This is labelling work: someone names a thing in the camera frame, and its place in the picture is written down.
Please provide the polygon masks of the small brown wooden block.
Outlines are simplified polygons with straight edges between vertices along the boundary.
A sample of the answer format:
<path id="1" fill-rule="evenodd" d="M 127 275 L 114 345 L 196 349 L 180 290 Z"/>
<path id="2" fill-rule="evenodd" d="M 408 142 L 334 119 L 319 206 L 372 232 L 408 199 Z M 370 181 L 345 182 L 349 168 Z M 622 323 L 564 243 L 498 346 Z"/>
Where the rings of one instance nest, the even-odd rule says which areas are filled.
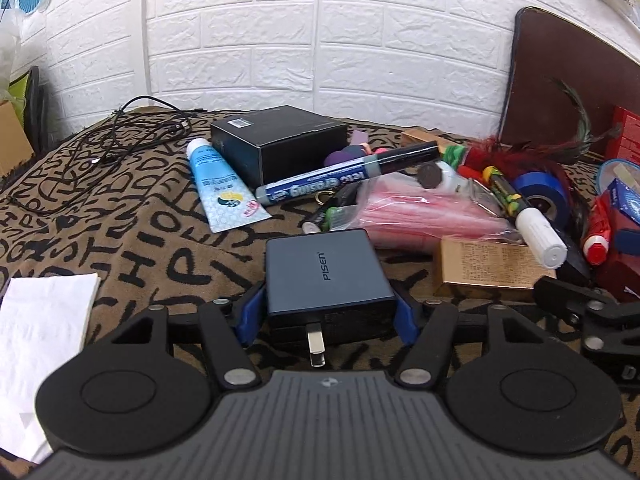
<path id="1" fill-rule="evenodd" d="M 438 131 L 425 130 L 420 127 L 406 129 L 400 135 L 401 146 L 409 146 L 424 142 L 436 142 L 441 153 L 446 151 L 446 148 L 448 148 L 449 145 L 454 145 L 454 142 L 440 136 Z"/>

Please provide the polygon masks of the gold cardboard box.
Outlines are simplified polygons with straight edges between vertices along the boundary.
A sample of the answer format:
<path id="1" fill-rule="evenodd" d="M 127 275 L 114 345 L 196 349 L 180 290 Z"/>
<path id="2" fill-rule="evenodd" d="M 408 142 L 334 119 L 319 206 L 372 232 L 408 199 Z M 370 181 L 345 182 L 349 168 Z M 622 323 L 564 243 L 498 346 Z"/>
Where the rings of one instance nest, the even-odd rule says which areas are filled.
<path id="1" fill-rule="evenodd" d="M 434 294 L 442 297 L 532 301 L 540 278 L 555 278 L 526 245 L 443 238 L 434 253 Z"/>

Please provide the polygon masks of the blue small carton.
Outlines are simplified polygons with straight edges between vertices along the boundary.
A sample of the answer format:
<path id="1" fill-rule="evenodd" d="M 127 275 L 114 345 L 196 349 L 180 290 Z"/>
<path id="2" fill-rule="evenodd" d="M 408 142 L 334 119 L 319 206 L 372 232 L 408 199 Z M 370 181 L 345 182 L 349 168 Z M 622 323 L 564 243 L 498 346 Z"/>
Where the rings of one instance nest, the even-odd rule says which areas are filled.
<path id="1" fill-rule="evenodd" d="M 640 224 L 640 196 L 619 178 L 608 185 L 611 206 L 629 220 Z"/>

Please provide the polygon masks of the red feather toy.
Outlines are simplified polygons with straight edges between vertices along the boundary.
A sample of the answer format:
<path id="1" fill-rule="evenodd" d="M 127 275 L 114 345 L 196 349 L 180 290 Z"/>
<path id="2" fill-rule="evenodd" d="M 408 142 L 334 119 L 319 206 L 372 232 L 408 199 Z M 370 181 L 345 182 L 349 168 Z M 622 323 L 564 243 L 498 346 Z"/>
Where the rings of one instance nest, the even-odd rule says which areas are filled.
<path id="1" fill-rule="evenodd" d="M 449 145 L 442 153 L 442 160 L 454 170 L 466 167 L 481 174 L 486 167 L 495 166 L 510 180 L 526 172 L 541 171 L 553 174 L 559 181 L 565 182 L 566 177 L 561 176 L 563 165 L 576 164 L 590 151 L 593 144 L 617 139 L 622 133 L 622 126 L 616 124 L 604 133 L 594 134 L 591 131 L 590 117 L 577 91 L 561 79 L 551 78 L 550 81 L 577 110 L 577 129 L 570 140 L 553 144 L 525 141 L 506 145 L 492 136 L 486 141 L 469 145 Z"/>

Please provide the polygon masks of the blue whiteboard marker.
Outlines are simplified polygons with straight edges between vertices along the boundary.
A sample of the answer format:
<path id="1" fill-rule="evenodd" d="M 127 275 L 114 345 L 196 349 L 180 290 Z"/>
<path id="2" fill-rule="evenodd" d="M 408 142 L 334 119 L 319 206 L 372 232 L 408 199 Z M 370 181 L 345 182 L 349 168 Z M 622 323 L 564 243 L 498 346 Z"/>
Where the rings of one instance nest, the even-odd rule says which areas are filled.
<path id="1" fill-rule="evenodd" d="M 255 197 L 262 205 L 271 206 L 321 191 L 336 190 L 349 183 L 432 162 L 439 157 L 435 141 L 393 148 L 260 186 L 256 188 Z"/>

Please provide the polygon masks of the red box against board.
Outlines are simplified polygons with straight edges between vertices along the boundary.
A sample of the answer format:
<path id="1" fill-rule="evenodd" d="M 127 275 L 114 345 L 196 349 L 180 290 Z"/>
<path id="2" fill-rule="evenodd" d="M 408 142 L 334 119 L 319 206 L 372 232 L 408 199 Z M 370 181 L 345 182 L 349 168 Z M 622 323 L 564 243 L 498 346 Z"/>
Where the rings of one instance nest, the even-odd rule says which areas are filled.
<path id="1" fill-rule="evenodd" d="M 640 165 L 640 117 L 626 108 L 616 106 L 613 126 L 620 132 L 608 140 L 604 158 L 620 158 Z"/>

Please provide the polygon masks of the dark brown wooden board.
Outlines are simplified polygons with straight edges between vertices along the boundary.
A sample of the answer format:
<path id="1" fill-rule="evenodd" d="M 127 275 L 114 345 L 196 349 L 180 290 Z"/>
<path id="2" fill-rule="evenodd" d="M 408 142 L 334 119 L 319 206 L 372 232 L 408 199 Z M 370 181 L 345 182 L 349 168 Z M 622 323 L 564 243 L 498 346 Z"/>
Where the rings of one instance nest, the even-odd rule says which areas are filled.
<path id="1" fill-rule="evenodd" d="M 616 107 L 639 111 L 639 62 L 564 18 L 526 6 L 515 15 L 499 136 L 506 144 L 557 144 L 577 131 L 579 114 L 556 84 L 574 89 L 598 136 Z"/>

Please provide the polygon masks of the black Flash Color marker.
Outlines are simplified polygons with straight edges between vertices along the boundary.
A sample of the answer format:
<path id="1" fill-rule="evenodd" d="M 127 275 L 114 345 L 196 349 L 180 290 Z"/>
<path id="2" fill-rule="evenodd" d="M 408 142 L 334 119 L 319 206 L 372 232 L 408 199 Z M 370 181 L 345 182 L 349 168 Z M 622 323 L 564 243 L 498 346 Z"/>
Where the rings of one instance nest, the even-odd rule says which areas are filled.
<path id="1" fill-rule="evenodd" d="M 497 167 L 486 167 L 483 179 L 536 260 L 550 270 L 562 266 L 567 247 L 544 214 L 530 206 Z"/>

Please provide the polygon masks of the blue white cream tube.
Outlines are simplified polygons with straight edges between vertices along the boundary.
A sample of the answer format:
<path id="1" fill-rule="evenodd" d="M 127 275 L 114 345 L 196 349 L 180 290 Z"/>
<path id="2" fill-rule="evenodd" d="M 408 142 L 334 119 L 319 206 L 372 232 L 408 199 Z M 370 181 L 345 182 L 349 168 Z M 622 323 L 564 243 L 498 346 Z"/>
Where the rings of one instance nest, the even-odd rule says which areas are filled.
<path id="1" fill-rule="evenodd" d="M 213 233 L 271 218 L 209 141 L 203 138 L 192 140 L 186 147 L 186 157 L 209 229 Z"/>

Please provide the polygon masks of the clear blue zip pouch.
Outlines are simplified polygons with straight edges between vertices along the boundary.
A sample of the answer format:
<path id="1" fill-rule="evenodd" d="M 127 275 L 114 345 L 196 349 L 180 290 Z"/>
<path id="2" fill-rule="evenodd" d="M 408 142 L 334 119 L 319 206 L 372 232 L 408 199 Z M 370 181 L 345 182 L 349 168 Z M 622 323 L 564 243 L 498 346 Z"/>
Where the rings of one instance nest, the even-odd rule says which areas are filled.
<path id="1" fill-rule="evenodd" d="M 601 195 L 615 179 L 634 192 L 640 193 L 640 166 L 626 159 L 613 158 L 602 164 L 597 172 L 596 190 Z"/>

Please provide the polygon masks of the pink masks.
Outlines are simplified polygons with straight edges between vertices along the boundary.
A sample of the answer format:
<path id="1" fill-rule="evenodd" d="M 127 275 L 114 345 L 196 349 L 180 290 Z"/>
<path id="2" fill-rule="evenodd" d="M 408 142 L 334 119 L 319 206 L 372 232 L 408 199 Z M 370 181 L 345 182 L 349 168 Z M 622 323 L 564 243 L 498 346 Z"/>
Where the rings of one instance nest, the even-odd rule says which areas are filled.
<path id="1" fill-rule="evenodd" d="M 443 238 L 518 243 L 509 220 L 484 210 L 468 196 L 422 188 L 404 174 L 364 182 L 356 204 L 341 211 L 334 230 L 363 229 L 378 249 L 432 252 Z"/>

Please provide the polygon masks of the dark blue Pisen charger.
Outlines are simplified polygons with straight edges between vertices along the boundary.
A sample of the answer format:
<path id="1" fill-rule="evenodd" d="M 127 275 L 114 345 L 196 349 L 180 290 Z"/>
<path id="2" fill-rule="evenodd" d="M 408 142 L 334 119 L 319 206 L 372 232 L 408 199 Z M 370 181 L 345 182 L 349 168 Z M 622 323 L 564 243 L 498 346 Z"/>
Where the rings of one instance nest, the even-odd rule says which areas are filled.
<path id="1" fill-rule="evenodd" d="M 396 295 L 367 233 L 280 237 L 266 245 L 267 322 L 273 338 L 306 352 L 378 338 L 393 328 Z"/>

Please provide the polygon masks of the cardboard box by wall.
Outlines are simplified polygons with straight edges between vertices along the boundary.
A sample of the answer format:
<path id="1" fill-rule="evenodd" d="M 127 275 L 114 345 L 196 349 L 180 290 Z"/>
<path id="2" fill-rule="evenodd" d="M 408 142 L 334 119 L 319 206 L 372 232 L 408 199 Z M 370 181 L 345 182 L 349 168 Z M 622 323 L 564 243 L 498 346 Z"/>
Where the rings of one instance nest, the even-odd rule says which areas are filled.
<path id="1" fill-rule="evenodd" d="M 4 101 L 0 105 L 0 176 L 7 177 L 13 170 L 34 156 L 13 105 Z"/>

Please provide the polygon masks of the blue tape roll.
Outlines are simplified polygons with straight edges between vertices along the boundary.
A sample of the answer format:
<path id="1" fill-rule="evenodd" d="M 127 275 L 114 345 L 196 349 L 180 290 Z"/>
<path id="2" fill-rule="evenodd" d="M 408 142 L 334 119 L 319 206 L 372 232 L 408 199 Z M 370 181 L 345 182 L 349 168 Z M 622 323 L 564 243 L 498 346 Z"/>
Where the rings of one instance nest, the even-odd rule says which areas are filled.
<path id="1" fill-rule="evenodd" d="M 570 201 L 561 182 L 545 172 L 528 172 L 513 181 L 514 188 L 557 228 L 570 218 Z"/>

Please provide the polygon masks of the white bottle dark cap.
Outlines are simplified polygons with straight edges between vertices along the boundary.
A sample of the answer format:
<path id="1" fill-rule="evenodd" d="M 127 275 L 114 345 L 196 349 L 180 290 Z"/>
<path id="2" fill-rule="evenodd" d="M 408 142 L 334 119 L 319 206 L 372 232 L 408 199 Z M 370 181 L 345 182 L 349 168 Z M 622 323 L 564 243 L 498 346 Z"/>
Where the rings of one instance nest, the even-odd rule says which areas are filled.
<path id="1" fill-rule="evenodd" d="M 435 190 L 442 194 L 468 196 L 470 194 L 470 182 L 460 176 L 454 168 L 443 162 L 426 162 L 418 168 L 416 180 L 422 188 Z"/>

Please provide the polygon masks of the black cardboard box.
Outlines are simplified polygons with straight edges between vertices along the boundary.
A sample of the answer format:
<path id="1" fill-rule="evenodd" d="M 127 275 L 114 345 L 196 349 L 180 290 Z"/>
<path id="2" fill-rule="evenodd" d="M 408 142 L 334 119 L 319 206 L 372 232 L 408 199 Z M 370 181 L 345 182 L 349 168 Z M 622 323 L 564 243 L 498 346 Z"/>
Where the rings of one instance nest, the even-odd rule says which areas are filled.
<path id="1" fill-rule="evenodd" d="M 289 105 L 210 125 L 212 144 L 252 190 L 316 170 L 348 144 L 344 122 Z"/>

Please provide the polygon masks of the red glue bottle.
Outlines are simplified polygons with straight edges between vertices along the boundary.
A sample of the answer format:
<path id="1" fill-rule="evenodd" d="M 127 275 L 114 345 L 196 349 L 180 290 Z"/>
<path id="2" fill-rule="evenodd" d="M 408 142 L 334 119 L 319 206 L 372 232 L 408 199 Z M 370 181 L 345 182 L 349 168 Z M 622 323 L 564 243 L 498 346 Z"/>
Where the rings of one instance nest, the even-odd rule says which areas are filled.
<path id="1" fill-rule="evenodd" d="M 600 266 L 608 256 L 611 225 L 608 220 L 608 201 L 600 195 L 594 201 L 587 221 L 587 233 L 582 240 L 582 252 L 589 264 Z"/>

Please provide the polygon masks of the white paper sheet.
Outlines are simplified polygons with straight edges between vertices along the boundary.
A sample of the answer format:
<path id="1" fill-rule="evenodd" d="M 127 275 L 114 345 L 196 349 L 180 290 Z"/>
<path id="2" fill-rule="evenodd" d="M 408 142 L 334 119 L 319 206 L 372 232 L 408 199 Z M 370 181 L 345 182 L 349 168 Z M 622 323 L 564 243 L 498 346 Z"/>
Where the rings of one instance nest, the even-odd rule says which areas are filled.
<path id="1" fill-rule="evenodd" d="M 43 381 L 84 346 L 98 274 L 11 278 L 1 301 L 1 448 L 39 464 L 51 448 L 38 422 Z"/>

